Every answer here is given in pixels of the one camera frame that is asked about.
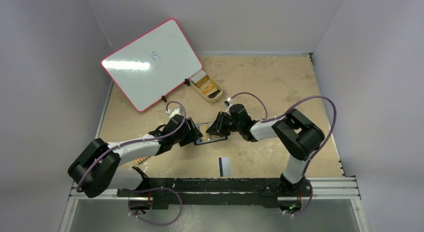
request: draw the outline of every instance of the floor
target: floor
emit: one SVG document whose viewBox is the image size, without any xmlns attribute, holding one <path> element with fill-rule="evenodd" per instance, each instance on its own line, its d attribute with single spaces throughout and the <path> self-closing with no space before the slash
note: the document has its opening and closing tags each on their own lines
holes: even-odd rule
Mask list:
<svg viewBox="0 0 424 232">
<path fill-rule="evenodd" d="M 224 101 L 242 91 L 258 96 L 267 106 L 269 116 L 278 116 L 300 99 L 319 94 L 308 57 L 275 56 L 202 56 L 203 69 L 220 85 L 223 96 L 215 103 L 204 101 L 191 87 L 180 86 L 167 96 L 181 102 L 187 116 L 196 124 L 215 120 L 225 111 Z M 234 103 L 243 104 L 253 119 L 264 116 L 264 109 L 252 97 L 241 95 Z M 100 137 L 107 142 L 140 137 L 168 122 L 165 103 L 160 101 L 146 112 L 137 112 L 121 90 L 114 86 L 104 115 Z M 324 133 L 329 123 L 321 100 L 311 100 L 298 108 Z M 150 177 L 219 177 L 218 157 L 229 157 L 232 177 L 279 177 L 289 154 L 279 139 L 246 142 L 238 133 L 228 140 L 195 146 L 193 144 L 151 157 L 138 165 Z M 131 162 L 123 165 L 136 165 Z M 332 140 L 312 161 L 307 177 L 341 177 Z"/>
</svg>

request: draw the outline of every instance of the table surface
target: table surface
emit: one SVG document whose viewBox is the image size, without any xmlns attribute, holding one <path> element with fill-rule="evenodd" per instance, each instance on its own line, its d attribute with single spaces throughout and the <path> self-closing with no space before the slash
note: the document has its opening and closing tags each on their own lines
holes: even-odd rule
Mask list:
<svg viewBox="0 0 424 232">
<path fill-rule="evenodd" d="M 200 60 L 203 70 L 223 87 L 222 98 L 208 103 L 186 85 L 167 96 L 168 100 L 181 102 L 187 117 L 192 117 L 196 124 L 215 120 L 219 111 L 225 111 L 224 101 L 238 92 L 246 91 L 258 96 L 271 117 L 284 113 L 304 97 L 320 93 L 308 57 L 201 56 Z M 248 95 L 240 95 L 233 102 L 243 104 L 253 119 L 262 118 L 265 114 L 260 103 Z M 168 122 L 165 105 L 161 101 L 145 112 L 138 112 L 114 86 L 99 136 L 107 142 L 140 137 Z M 329 123 L 321 100 L 307 101 L 297 109 L 325 134 L 328 133 Z M 229 157 L 232 177 L 279 177 L 286 167 L 289 153 L 278 138 L 251 143 L 233 133 L 225 141 L 198 146 L 174 145 L 170 151 L 151 157 L 138 166 L 150 177 L 219 177 L 218 157 Z M 342 176 L 332 140 L 311 162 L 306 176 Z"/>
</svg>

